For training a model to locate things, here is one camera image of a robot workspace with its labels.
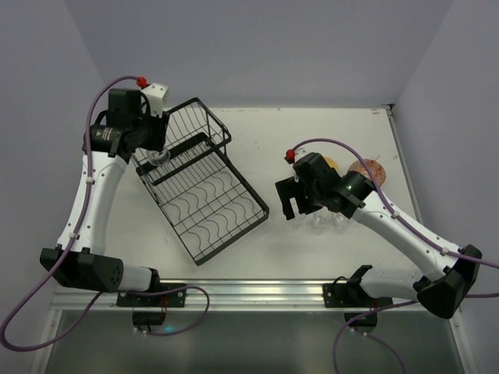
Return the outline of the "blue patterned bowl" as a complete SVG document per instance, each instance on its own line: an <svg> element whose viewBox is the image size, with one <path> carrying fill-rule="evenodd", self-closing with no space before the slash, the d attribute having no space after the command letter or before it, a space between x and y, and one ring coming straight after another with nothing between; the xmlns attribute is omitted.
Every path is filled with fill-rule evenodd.
<svg viewBox="0 0 499 374"><path fill-rule="evenodd" d="M379 186L382 186L387 179L387 174L384 167L376 160L372 159L365 159L364 163L362 163L361 161L355 161L350 165L348 171L359 172L366 178L371 179L369 174L370 171Z"/></svg>

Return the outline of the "clear glass cup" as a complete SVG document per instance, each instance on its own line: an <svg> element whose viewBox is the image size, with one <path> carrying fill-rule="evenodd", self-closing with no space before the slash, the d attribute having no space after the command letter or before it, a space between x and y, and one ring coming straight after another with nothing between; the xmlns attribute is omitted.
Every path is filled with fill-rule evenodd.
<svg viewBox="0 0 499 374"><path fill-rule="evenodd" d="M315 234L322 234L333 226L334 214L317 211L312 216L311 226Z"/></svg>
<svg viewBox="0 0 499 374"><path fill-rule="evenodd" d="M161 151L148 150L146 152L147 162L153 166L167 164L171 159L171 153L168 149Z"/></svg>
<svg viewBox="0 0 499 374"><path fill-rule="evenodd" d="M289 221L289 224L294 228L307 227L309 223L310 223L310 217L307 215L299 215Z"/></svg>
<svg viewBox="0 0 499 374"><path fill-rule="evenodd" d="M350 220L342 213L334 213L332 224L336 231L342 232L349 226Z"/></svg>

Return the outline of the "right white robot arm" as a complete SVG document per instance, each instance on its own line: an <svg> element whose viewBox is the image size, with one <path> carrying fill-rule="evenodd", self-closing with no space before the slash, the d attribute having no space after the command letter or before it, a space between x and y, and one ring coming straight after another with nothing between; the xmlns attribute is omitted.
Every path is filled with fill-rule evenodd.
<svg viewBox="0 0 499 374"><path fill-rule="evenodd" d="M473 245L461 248L440 238L391 201L383 201L365 175L358 171L340 175L319 153L288 150L285 160L294 175L275 186L287 220L322 208L340 213L377 233L417 268L411 275L362 265L345 283L329 284L327 292L351 306L400 298L419 302L443 319L455 314L476 281L480 250Z"/></svg>

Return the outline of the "yellow square plate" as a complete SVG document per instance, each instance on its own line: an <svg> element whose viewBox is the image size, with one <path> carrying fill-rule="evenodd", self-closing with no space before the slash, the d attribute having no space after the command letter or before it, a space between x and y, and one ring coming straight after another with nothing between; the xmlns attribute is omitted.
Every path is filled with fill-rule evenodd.
<svg viewBox="0 0 499 374"><path fill-rule="evenodd" d="M328 166L329 166L330 168L333 168L333 169L335 169L336 171L338 171L338 164L337 164L334 160L332 160L332 159L331 159L331 158L329 158L329 157L324 157L324 159L326 160L326 162L327 162L327 164L328 164Z"/></svg>

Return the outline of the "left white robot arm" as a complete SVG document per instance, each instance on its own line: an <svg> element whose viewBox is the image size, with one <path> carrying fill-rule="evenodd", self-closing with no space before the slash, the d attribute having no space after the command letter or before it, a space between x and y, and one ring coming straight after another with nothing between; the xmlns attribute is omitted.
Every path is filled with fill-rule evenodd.
<svg viewBox="0 0 499 374"><path fill-rule="evenodd" d="M148 291L157 281L152 268L106 256L108 219L120 180L136 150L161 152L168 115L168 88L111 89L108 108L84 134L83 167L73 208L53 249L41 265L63 287L112 293Z"/></svg>

